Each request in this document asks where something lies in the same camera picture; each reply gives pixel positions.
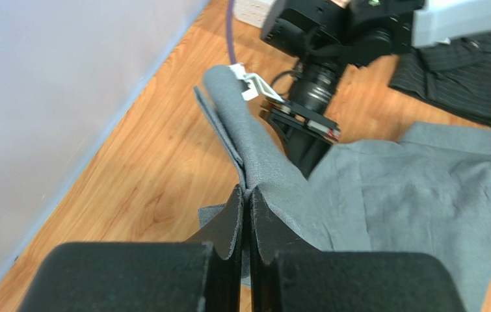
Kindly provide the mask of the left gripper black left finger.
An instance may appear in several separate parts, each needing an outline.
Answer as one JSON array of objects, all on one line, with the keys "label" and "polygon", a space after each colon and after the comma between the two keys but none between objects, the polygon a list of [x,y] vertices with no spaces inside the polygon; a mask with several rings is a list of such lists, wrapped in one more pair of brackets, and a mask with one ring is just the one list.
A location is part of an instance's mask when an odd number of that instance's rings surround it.
[{"label": "left gripper black left finger", "polygon": [[222,210],[189,243],[204,248],[198,311],[238,311],[241,288],[244,196],[235,186]]}]

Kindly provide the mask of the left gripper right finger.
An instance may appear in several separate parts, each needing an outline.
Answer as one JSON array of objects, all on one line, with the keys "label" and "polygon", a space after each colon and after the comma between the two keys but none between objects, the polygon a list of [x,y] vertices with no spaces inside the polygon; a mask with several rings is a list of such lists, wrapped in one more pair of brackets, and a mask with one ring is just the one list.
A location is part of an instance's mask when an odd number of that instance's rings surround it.
[{"label": "left gripper right finger", "polygon": [[290,273],[280,258],[294,260],[294,252],[304,254],[317,249],[297,235],[270,209],[259,188],[250,197],[250,279],[254,311],[298,311],[295,287],[297,269]]}]

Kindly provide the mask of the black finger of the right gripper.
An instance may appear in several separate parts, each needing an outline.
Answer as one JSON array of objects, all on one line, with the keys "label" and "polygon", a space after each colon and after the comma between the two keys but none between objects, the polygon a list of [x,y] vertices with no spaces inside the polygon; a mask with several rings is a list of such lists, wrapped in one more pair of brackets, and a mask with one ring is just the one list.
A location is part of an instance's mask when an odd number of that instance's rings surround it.
[{"label": "black finger of the right gripper", "polygon": [[271,120],[286,157],[307,179],[333,144],[321,135],[288,122]]}]

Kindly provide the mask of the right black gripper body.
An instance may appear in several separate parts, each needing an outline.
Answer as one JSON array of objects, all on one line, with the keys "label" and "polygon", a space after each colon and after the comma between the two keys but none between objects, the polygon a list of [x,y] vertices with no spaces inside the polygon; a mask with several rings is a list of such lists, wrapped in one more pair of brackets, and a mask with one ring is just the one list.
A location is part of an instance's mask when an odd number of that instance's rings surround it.
[{"label": "right black gripper body", "polygon": [[334,97],[341,78],[341,66],[329,60],[297,61],[292,69],[276,75],[269,86],[289,75],[292,83],[279,95],[284,102],[265,100],[260,116],[269,121],[271,116],[290,117],[291,125],[307,130],[331,143],[341,138],[336,122],[325,117],[325,111]]}]

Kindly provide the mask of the grey long sleeve shirt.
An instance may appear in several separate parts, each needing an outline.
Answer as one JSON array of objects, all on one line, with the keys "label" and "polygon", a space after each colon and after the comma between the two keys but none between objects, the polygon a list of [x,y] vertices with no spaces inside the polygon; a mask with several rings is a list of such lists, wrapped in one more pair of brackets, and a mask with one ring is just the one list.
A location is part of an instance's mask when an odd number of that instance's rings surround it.
[{"label": "grey long sleeve shirt", "polygon": [[491,130],[416,122],[398,142],[332,147],[304,177],[251,115],[228,66],[204,73],[198,105],[254,189],[323,251],[421,252],[439,259],[469,311],[491,281]]}]

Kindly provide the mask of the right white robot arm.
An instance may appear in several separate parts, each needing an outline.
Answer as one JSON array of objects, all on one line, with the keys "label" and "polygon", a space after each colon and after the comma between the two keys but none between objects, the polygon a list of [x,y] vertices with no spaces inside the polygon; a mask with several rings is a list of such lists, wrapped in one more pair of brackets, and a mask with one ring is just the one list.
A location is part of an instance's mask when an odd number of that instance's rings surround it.
[{"label": "right white robot arm", "polygon": [[286,97],[269,99],[261,116],[309,176],[340,138],[325,111],[348,65],[490,31],[491,1],[276,1],[260,38],[297,63]]}]

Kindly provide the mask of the white plastic basket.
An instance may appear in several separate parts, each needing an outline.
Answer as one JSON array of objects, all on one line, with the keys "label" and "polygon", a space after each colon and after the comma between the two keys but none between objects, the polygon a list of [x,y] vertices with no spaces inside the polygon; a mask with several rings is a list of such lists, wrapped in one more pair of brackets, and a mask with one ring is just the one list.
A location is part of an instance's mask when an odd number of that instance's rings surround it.
[{"label": "white plastic basket", "polygon": [[236,0],[233,6],[234,17],[257,28],[262,28],[274,0]]}]

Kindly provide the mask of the dark striped folded shirt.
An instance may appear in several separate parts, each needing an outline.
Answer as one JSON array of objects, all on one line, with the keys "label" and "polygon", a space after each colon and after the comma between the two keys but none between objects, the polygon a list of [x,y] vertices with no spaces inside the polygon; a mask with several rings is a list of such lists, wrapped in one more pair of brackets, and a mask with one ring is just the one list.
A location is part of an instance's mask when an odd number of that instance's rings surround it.
[{"label": "dark striped folded shirt", "polygon": [[491,127],[491,32],[401,55],[389,86]]}]

